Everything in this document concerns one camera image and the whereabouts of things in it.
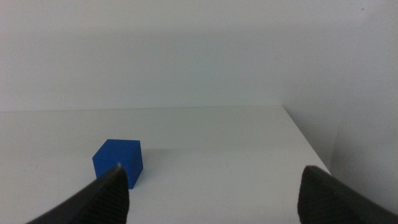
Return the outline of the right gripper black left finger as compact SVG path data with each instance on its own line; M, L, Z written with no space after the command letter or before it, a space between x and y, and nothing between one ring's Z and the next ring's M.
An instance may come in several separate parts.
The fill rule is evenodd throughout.
M60 205L30 222L125 224L128 212L127 174L121 165L118 165Z

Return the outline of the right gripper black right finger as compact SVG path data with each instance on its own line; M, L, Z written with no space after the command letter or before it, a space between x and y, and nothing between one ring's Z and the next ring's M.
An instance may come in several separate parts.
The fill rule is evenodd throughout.
M302 173L297 203L301 223L389 223L397 215L355 192L317 166Z

